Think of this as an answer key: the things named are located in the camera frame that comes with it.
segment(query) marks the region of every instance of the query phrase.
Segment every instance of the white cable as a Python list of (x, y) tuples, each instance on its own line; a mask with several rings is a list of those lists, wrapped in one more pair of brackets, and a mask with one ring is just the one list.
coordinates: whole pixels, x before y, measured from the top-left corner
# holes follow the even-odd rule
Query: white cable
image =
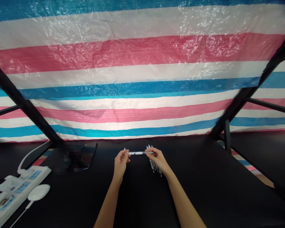
[(35, 150), (39, 149), (40, 147), (42, 147), (43, 145), (50, 143), (51, 141), (47, 141), (45, 143), (43, 143), (42, 145), (38, 146), (37, 148), (33, 149), (31, 152), (29, 152), (27, 155), (25, 155), (25, 157), (22, 159), (22, 161), (20, 162), (19, 166), (18, 166), (18, 170), (17, 173), (18, 174), (23, 174), (25, 172), (25, 169), (21, 169), (21, 166), (23, 165), (24, 160)]
[(20, 217), (24, 214), (24, 212), (26, 212), (27, 209), (29, 209), (29, 207), (33, 204), (34, 201), (30, 201), (29, 204), (25, 207), (25, 210), (22, 212), (22, 214), (17, 218), (17, 220), (10, 226), (10, 228), (13, 227), (13, 225), (15, 225), (15, 223), (18, 221), (18, 219), (20, 219)]
[(22, 212), (22, 214), (17, 218), (17, 220), (10, 226), (10, 228), (13, 227), (13, 225), (15, 225), (15, 223), (18, 221), (18, 219), (20, 219), (20, 217), (24, 214), (24, 212)]

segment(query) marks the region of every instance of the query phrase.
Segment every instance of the person's right hand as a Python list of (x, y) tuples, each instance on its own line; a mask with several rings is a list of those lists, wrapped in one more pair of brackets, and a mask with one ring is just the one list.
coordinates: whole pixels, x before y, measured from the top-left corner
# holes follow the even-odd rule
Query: person's right hand
[(162, 151), (159, 149), (156, 149), (154, 147), (148, 148), (145, 150), (147, 151), (153, 151), (153, 154), (146, 153), (147, 157), (155, 162), (155, 164), (161, 169), (163, 174), (167, 176), (170, 172), (172, 172), (170, 166), (166, 162), (166, 159), (164, 155), (162, 154)]

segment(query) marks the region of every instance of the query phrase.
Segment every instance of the power cord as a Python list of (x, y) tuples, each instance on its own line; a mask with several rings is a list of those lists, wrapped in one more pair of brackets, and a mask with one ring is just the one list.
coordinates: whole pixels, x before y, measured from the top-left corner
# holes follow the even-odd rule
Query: power cord
[(17, 173), (20, 174), (21, 177), (23, 178), (27, 178), (28, 176), (30, 176), (32, 174), (32, 170), (25, 170), (25, 169), (21, 169), (21, 166), (23, 165), (23, 162), (25, 161), (25, 159), (35, 150), (39, 149), (40, 147), (44, 146), (47, 143), (51, 143), (51, 141), (47, 141), (45, 143), (43, 143), (42, 145), (36, 147), (35, 149), (33, 149), (31, 152), (29, 152), (27, 155), (25, 155), (25, 157), (22, 159), (22, 161), (20, 162), (19, 166), (18, 166), (18, 170)]
[(18, 219), (20, 219), (20, 217), (24, 214), (24, 212), (26, 212), (27, 209), (29, 209), (29, 207), (33, 204), (34, 201), (30, 201), (29, 204), (25, 207), (25, 210), (22, 212), (22, 214), (16, 219), (16, 221), (10, 226), (10, 228), (13, 227), (13, 225), (15, 225), (15, 223), (18, 221)]

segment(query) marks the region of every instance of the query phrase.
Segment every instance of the hand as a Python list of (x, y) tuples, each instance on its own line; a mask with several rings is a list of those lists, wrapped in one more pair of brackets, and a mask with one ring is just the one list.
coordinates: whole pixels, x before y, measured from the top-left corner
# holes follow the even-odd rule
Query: hand
[(129, 150), (122, 150), (118, 153), (114, 162), (114, 175), (113, 180), (121, 183), (123, 180), (123, 175), (126, 170), (126, 164), (130, 162)]
[(155, 162), (155, 164), (161, 169), (163, 174), (167, 176), (169, 173), (172, 172), (172, 169), (166, 162), (166, 159), (164, 155), (162, 154), (162, 151), (159, 149), (156, 149), (154, 147), (148, 148), (145, 151), (153, 151), (153, 154), (146, 153), (147, 157)]

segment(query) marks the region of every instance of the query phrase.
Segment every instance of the person's left hand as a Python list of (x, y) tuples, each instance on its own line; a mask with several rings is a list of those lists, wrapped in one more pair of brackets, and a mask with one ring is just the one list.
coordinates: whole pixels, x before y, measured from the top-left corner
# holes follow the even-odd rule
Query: person's left hand
[(114, 175), (113, 180), (120, 182), (123, 180), (123, 175), (126, 170), (126, 164), (130, 162), (129, 150), (122, 150), (118, 153), (114, 162)]

